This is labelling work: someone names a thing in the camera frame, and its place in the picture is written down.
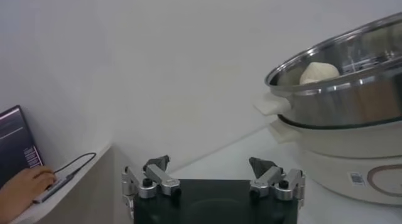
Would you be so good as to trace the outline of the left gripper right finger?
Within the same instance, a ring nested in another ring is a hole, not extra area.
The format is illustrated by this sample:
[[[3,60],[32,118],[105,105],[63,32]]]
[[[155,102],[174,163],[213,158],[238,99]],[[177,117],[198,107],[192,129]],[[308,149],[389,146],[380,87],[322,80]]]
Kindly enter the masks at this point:
[[[249,194],[253,201],[269,195],[280,201],[305,199],[305,174],[300,169],[287,173],[274,162],[250,157],[249,163],[256,179],[250,181]]]

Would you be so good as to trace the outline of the person's bare hand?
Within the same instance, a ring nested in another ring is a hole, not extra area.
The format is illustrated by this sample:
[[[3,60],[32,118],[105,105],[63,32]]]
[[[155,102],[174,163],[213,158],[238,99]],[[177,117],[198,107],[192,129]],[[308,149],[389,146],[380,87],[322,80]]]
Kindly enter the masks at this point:
[[[55,181],[55,173],[46,166],[24,169],[1,188],[1,208],[7,215],[18,216]]]

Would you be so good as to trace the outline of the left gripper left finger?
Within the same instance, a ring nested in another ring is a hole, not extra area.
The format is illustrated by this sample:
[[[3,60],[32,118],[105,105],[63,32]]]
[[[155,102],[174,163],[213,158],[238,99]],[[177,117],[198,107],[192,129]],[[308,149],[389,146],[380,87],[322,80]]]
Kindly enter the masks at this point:
[[[169,162],[170,157],[165,155],[149,159],[142,168],[126,166],[121,174],[122,194],[142,199],[154,198],[158,192],[172,198],[180,196],[180,180],[165,172]]]

